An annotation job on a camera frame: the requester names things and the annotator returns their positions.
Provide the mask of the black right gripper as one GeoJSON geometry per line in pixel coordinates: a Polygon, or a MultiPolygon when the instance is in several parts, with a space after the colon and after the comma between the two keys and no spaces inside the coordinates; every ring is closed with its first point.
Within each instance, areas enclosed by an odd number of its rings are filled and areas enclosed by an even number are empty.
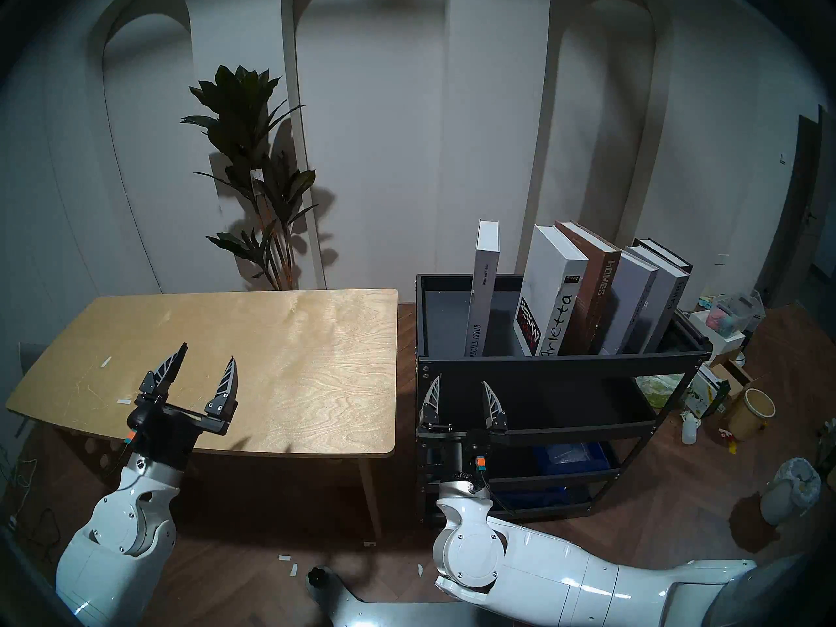
{"type": "Polygon", "coordinates": [[[439,398],[441,375],[436,375],[420,409],[420,429],[416,441],[426,450],[423,466],[429,481],[465,482],[470,487],[487,486],[487,458],[495,445],[507,445],[507,416],[501,402],[487,381],[482,381],[482,413],[485,430],[441,430],[439,398]]]}

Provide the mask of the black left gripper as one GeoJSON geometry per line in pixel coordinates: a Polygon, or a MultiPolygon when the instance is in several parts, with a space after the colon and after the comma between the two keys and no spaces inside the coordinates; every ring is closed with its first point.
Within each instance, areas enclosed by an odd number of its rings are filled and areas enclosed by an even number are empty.
{"type": "Polygon", "coordinates": [[[188,344],[145,375],[135,407],[127,418],[130,449],[139,457],[185,471],[200,434],[224,436],[236,411],[238,373],[232,356],[205,415],[166,403],[170,386],[185,359],[188,344]]]}

